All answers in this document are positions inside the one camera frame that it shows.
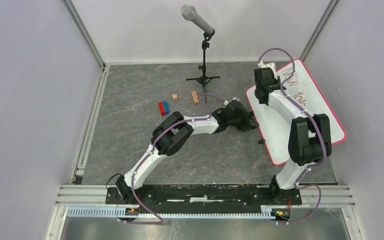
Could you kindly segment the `pink-framed whiteboard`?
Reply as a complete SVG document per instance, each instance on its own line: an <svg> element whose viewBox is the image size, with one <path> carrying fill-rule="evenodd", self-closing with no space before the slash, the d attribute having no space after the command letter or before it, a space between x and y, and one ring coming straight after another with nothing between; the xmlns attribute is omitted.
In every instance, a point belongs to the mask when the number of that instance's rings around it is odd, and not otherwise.
<svg viewBox="0 0 384 240"><path fill-rule="evenodd" d="M255 85L246 91L265 147L275 166L281 166L289 159L290 124L292 119L306 117L305 112L328 116L332 145L346 139L344 127L301 59L297 58L281 67L277 70L277 76L285 90L275 90L268 104L259 103Z"/></svg>

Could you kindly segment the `red blue toy brick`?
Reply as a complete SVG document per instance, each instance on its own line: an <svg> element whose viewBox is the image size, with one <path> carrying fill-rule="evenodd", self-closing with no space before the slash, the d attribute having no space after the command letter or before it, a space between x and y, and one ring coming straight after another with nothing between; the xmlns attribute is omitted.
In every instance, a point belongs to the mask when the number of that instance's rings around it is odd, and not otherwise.
<svg viewBox="0 0 384 240"><path fill-rule="evenodd" d="M170 114L170 109L166 101L161 101L158 103L158 108L161 116L167 116Z"/></svg>

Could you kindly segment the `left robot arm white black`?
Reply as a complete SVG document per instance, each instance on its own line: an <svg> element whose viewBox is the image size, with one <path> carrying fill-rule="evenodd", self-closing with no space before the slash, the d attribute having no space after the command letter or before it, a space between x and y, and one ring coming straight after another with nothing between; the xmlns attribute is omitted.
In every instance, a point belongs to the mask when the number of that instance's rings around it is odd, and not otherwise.
<svg viewBox="0 0 384 240"><path fill-rule="evenodd" d="M137 198L137 189L143 186L148 175L163 159L176 154L191 136L218 134L228 127L246 132L259 126L254 115L240 101L232 99L224 104L225 107L203 116L185 116L179 111L170 114L152 132L143 156L131 170L117 179L115 192L119 199L125 204L133 203Z"/></svg>

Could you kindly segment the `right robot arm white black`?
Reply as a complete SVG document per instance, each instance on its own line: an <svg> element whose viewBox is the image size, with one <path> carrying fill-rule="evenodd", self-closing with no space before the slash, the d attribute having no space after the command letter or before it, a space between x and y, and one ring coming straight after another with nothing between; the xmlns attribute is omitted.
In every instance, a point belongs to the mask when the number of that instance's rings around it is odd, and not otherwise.
<svg viewBox="0 0 384 240"><path fill-rule="evenodd" d="M261 105L276 110L290 124L289 160L270 183L269 199L282 204L289 192L312 167L321 165L332 153L330 118L312 114L287 94L280 77L270 67L254 69L254 95Z"/></svg>

